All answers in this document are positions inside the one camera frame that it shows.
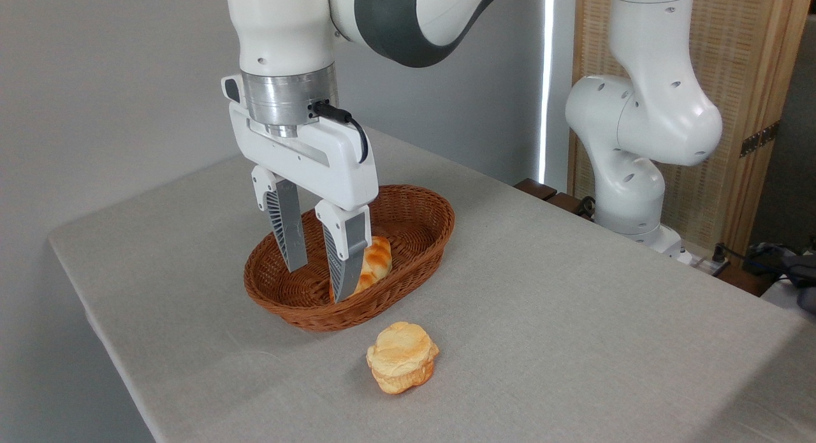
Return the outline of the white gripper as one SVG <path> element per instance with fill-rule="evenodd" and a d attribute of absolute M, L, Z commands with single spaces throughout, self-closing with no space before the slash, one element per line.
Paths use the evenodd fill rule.
<path fill-rule="evenodd" d="M 221 88 L 231 101 L 228 109 L 237 145 L 257 164 L 252 171 L 256 202 L 269 216 L 288 270 L 295 272 L 308 263 L 300 185 L 324 199 L 315 211 L 323 223 L 333 300 L 345 300 L 355 292 L 365 248 L 371 244 L 367 204 L 379 192 L 371 144 L 362 140 L 364 133 L 353 124 L 324 117 L 296 127 L 295 137 L 280 137 L 250 118 L 239 75 L 222 78 Z"/>

